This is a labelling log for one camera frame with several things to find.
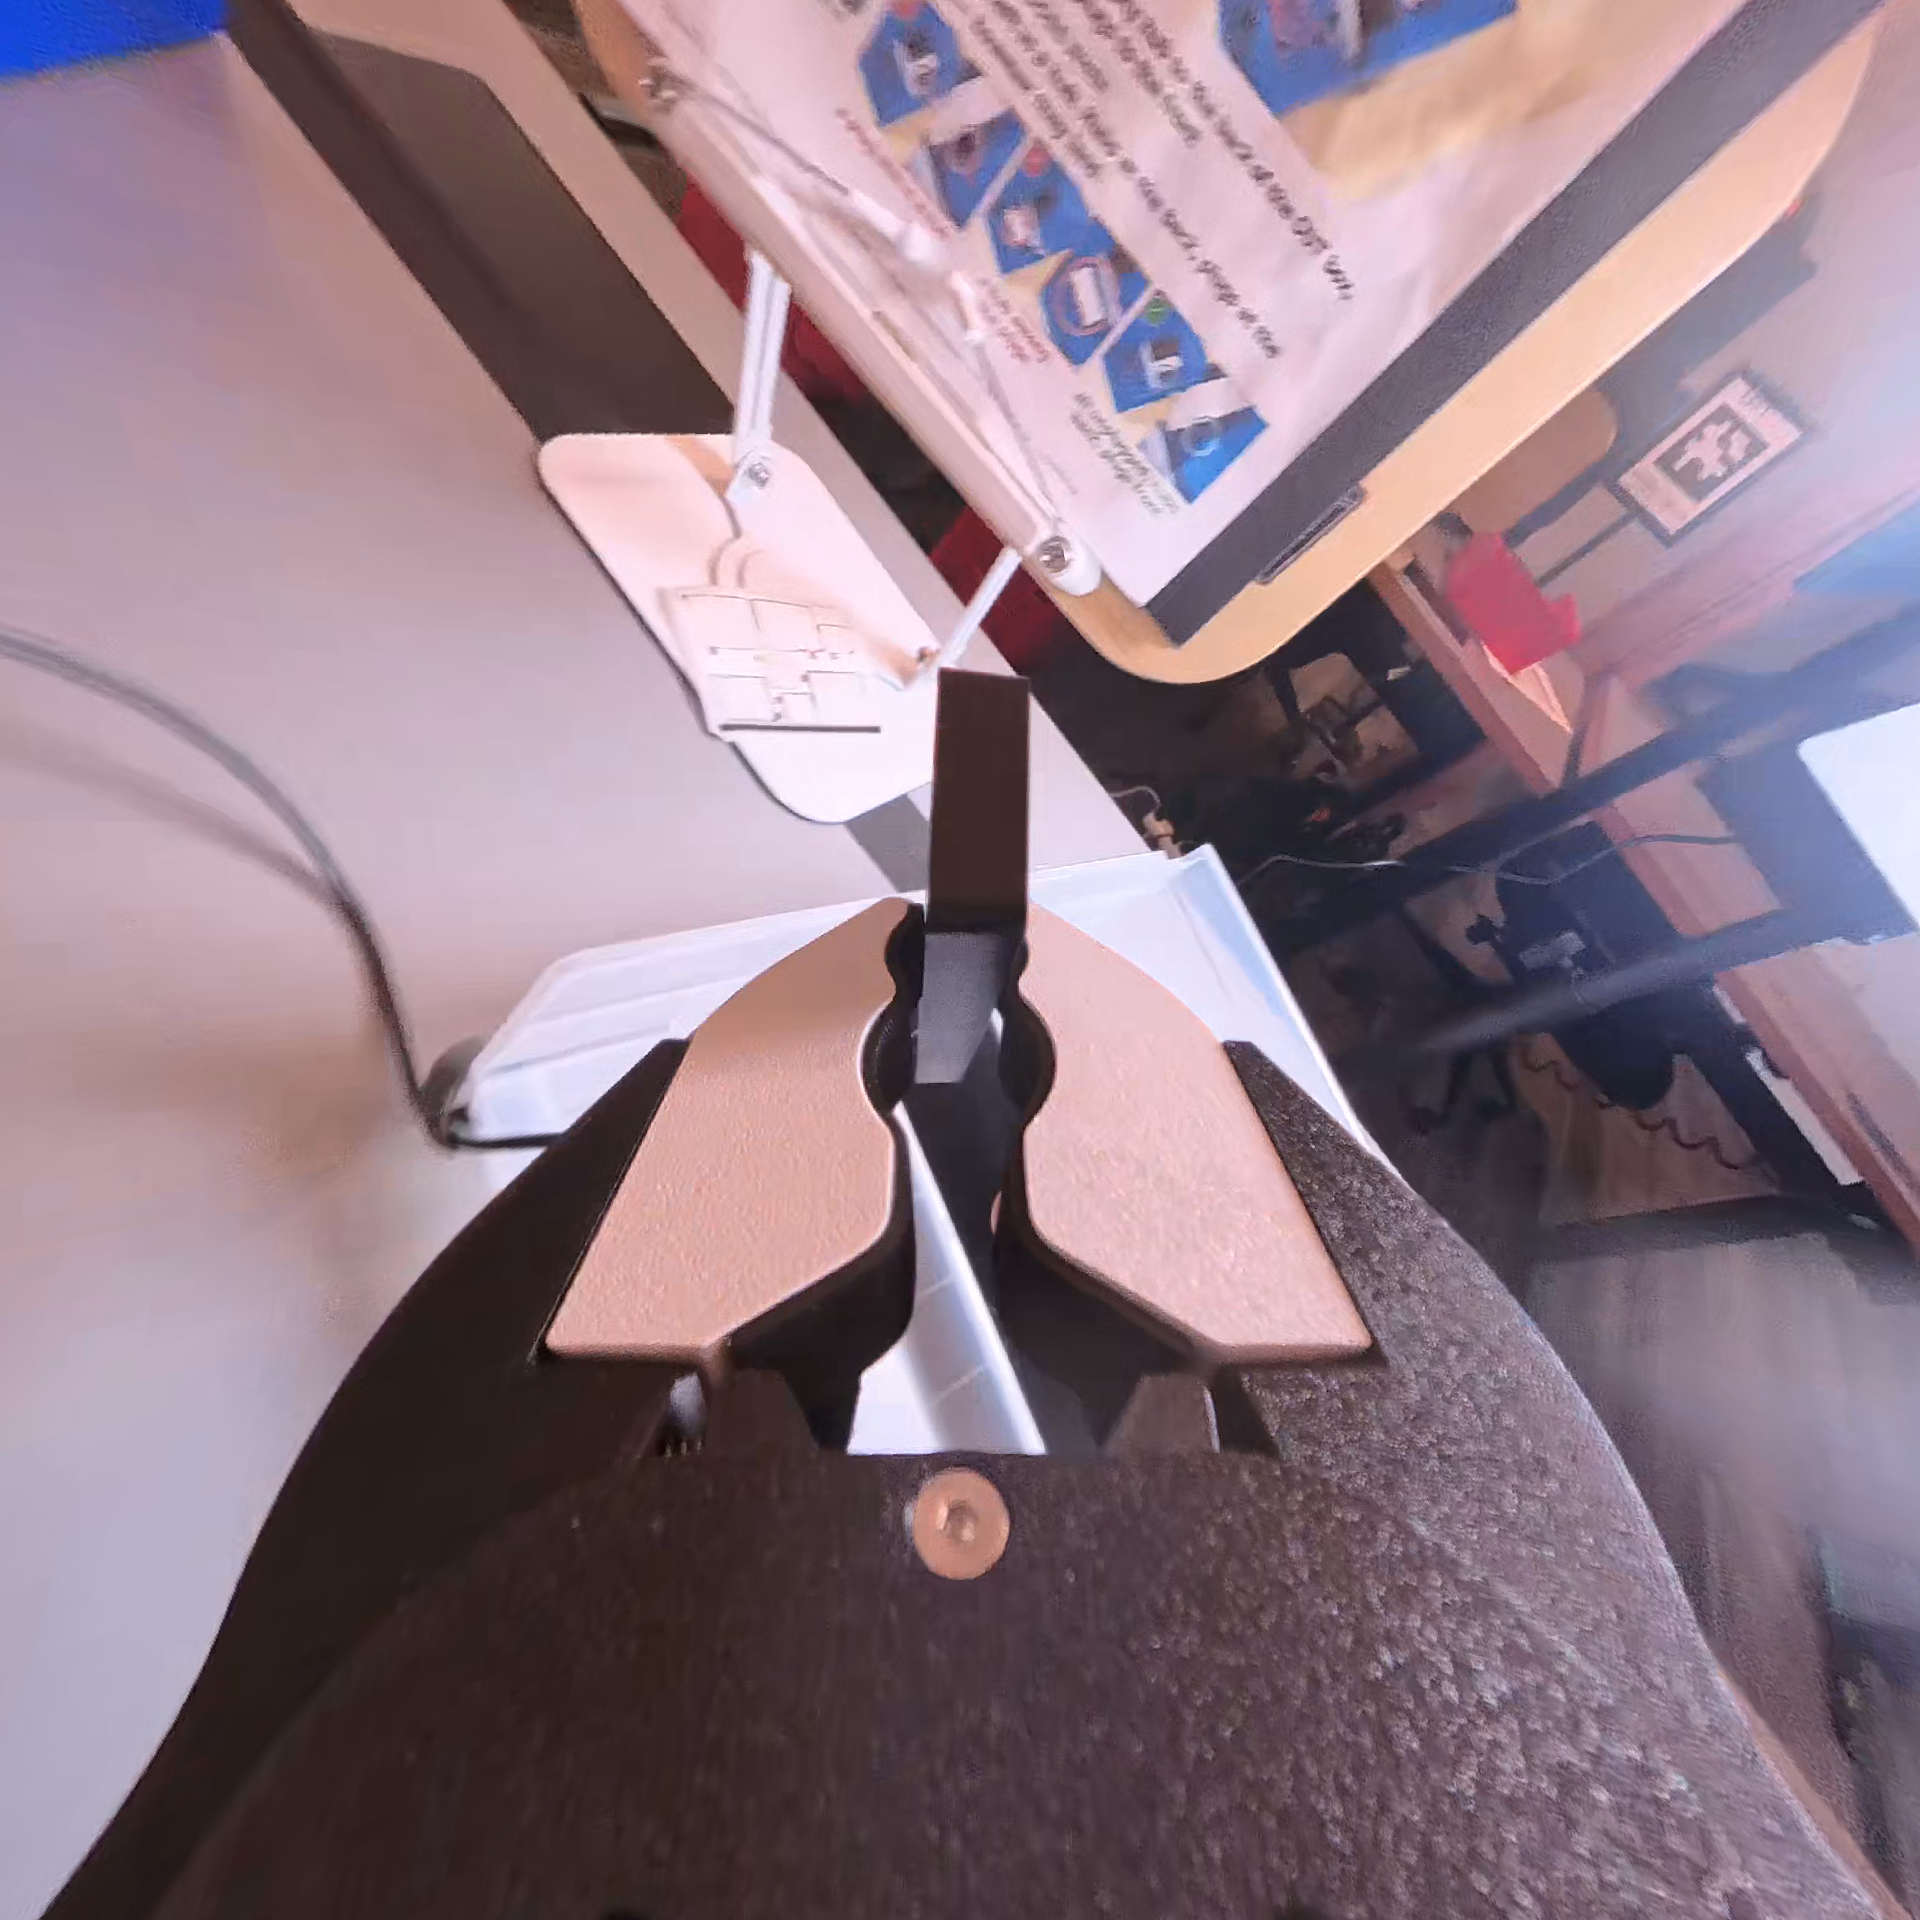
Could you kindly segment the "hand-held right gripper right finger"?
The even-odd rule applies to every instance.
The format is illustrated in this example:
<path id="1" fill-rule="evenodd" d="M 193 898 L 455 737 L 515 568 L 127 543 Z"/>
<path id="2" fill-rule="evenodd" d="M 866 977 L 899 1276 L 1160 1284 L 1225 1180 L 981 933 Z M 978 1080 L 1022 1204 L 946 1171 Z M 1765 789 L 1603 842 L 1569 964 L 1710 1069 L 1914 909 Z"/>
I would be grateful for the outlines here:
<path id="1" fill-rule="evenodd" d="M 1047 906 L 1028 906 L 1011 992 L 1033 1088 L 996 1241 L 1199 1374 L 1370 1357 L 1226 1042 Z"/>

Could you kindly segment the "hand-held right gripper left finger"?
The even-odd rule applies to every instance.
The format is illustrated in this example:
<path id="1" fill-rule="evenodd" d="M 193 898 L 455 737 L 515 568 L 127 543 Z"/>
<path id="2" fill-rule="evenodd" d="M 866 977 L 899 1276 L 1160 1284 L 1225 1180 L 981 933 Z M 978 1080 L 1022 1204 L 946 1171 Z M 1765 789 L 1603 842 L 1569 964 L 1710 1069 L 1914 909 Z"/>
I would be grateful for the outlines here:
<path id="1" fill-rule="evenodd" d="M 899 1214 L 899 1136 L 866 1042 L 899 1002 L 908 902 L 796 948 L 691 1026 L 547 1324 L 557 1357 L 724 1374 L 739 1337 L 871 1256 Z"/>

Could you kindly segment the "white translucent plastic bin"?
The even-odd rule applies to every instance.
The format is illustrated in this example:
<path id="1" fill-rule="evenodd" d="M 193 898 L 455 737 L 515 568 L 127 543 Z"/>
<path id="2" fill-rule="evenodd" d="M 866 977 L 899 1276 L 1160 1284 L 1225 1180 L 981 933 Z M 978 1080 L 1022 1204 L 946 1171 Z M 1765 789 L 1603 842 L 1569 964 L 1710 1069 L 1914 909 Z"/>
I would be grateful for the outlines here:
<path id="1" fill-rule="evenodd" d="M 1033 902 L 1169 989 L 1218 1042 L 1255 1042 L 1376 1152 L 1212 851 L 1049 868 L 1033 881 Z M 462 1080 L 465 1129 L 487 1140 L 565 1130 L 651 1045 L 682 1042 L 747 977 L 854 909 L 866 902 L 830 902 L 557 962 L 474 1052 Z M 950 1219 L 962 1195 L 950 1152 L 928 1161 L 914 1117 L 903 1130 L 921 1256 L 914 1314 L 860 1377 L 851 1453 L 1044 1453 L 1020 1374 L 989 1319 L 978 1256 Z"/>

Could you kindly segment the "black office chair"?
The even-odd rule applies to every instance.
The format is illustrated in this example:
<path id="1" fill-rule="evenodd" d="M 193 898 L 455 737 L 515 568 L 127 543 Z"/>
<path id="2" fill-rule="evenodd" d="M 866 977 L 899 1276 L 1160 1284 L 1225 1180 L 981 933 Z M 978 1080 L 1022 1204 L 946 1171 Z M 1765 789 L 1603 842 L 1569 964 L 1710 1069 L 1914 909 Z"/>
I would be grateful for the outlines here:
<path id="1" fill-rule="evenodd" d="M 1500 964 L 1461 1016 L 1458 1061 L 1517 1061 L 1552 1042 L 1586 1091 L 1611 1111 L 1655 1114 L 1697 1026 L 1697 984 L 1655 928 L 1644 889 L 1600 851 L 1535 856 L 1488 881 L 1493 906 L 1461 933 Z"/>

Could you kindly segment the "small red bin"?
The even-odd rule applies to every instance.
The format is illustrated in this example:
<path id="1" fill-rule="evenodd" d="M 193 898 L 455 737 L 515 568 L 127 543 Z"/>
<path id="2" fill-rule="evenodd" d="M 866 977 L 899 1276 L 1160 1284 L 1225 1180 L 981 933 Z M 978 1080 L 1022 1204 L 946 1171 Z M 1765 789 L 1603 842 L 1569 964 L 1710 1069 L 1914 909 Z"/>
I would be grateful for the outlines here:
<path id="1" fill-rule="evenodd" d="M 1458 624 L 1512 681 L 1582 643 L 1577 603 L 1539 587 L 1500 534 L 1468 534 L 1443 561 L 1441 595 Z"/>

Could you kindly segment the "printed marker sign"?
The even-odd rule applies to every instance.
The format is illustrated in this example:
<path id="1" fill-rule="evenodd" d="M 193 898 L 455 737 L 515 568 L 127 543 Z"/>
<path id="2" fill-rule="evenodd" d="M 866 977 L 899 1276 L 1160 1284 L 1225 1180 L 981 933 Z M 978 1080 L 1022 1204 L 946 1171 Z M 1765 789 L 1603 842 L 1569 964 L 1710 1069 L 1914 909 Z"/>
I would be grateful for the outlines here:
<path id="1" fill-rule="evenodd" d="M 1808 440 L 1808 417 L 1757 371 L 1741 367 L 1628 460 L 1607 494 L 1672 547 Z"/>

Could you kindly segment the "printed instruction sheet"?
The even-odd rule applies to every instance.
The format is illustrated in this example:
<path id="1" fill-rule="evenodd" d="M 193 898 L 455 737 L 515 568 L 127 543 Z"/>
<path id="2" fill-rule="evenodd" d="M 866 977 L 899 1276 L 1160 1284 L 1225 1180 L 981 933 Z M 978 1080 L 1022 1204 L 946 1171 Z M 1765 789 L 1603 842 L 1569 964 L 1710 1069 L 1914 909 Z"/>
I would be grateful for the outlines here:
<path id="1" fill-rule="evenodd" d="M 621 5 L 682 172 L 1020 547 L 1160 603 L 1743 5 Z"/>

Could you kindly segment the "wooden desk black frame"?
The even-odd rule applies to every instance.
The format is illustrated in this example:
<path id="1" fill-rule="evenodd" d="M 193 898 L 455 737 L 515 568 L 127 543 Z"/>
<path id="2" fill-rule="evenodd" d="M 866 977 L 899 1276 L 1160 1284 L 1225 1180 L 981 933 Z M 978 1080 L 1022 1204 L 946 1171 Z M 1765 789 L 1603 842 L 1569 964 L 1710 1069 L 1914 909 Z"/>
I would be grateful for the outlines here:
<path id="1" fill-rule="evenodd" d="M 1808 650 L 1813 685 L 1803 691 L 1787 689 L 1787 671 L 1757 674 L 1690 719 L 1668 706 L 1658 685 L 1685 665 L 1710 665 L 1716 646 L 1748 643 L 1765 615 L 1787 605 L 1787 587 L 1808 570 L 1914 513 L 1914 494 L 1914 440 L 1891 443 L 1853 480 L 1787 476 L 1780 494 L 1762 496 L 1754 527 L 1710 537 L 1706 556 L 1685 543 L 1668 581 L 1521 681 L 1509 681 L 1483 643 L 1458 638 L 1441 587 L 1418 570 L 1435 534 L 1418 531 L 1370 582 L 1473 712 L 1487 746 L 1521 779 L 1521 803 L 1468 820 L 1454 827 L 1461 851 L 1426 861 L 1488 868 L 1500 856 L 1476 842 L 1505 845 L 1600 820 L 1615 842 L 1638 839 L 1629 868 L 1681 935 L 1780 909 L 1783 898 L 1765 889 L 1743 845 L 1674 842 L 1674 831 L 1730 831 L 1697 793 L 1697 771 L 1783 732 L 1787 719 L 1813 719 L 1818 700 L 1842 695 L 1886 665 L 1846 665 L 1839 659 L 1842 643 L 1829 643 Z M 1914 1238 L 1914 1074 L 1891 1055 L 1886 1026 L 1818 956 L 1754 962 L 1725 984 L 1818 1121 L 1891 1224 Z"/>

